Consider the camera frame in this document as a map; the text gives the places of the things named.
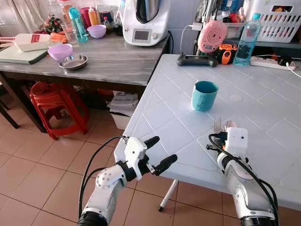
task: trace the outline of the water bottle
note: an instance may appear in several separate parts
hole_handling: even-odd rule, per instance
[[[260,13],[254,13],[252,20],[246,23],[241,35],[238,49],[233,60],[235,65],[248,65],[256,44],[261,25]]]
[[[72,26],[76,31],[76,36],[79,42],[87,42],[88,35],[86,34],[86,30],[84,24],[80,18],[79,10],[75,7],[69,8],[69,17],[72,22]]]

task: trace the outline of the appliance display screen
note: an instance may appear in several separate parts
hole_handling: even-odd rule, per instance
[[[136,31],[135,32],[136,40],[147,40],[148,36],[149,36],[149,32],[144,32],[144,31]]]

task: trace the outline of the tiled floor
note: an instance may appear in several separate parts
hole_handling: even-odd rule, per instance
[[[12,101],[8,105],[21,128],[12,128],[0,116],[0,225],[75,226],[79,185],[88,159],[100,144],[123,131],[107,112],[92,110],[87,134],[53,141],[35,128],[20,107]],[[113,165],[115,145],[105,147],[91,169]],[[118,197],[110,226],[240,226],[230,195],[183,182],[164,211],[158,212],[171,183],[151,175],[130,182]],[[91,179],[84,203],[93,189]],[[280,208],[279,214],[281,226],[301,225],[300,212]]]

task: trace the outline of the power strip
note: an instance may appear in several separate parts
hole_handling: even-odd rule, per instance
[[[256,57],[253,56],[251,57],[250,60],[250,65],[253,66],[259,66],[259,67],[271,67],[271,68],[277,68],[277,69],[282,69],[282,70],[289,70],[287,66],[281,66],[278,64],[278,61],[274,59],[264,59],[262,57]],[[296,64],[292,61],[291,64],[289,65],[290,69],[295,70],[296,69]]]

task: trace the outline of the wooden table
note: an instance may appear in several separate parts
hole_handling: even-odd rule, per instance
[[[160,56],[168,52],[169,36],[152,47],[132,46],[115,34],[74,48],[88,57],[86,67],[66,72],[49,55],[33,65],[0,63],[0,81],[40,131],[46,132],[30,100],[16,80],[47,81],[86,88],[138,93],[141,97]]]

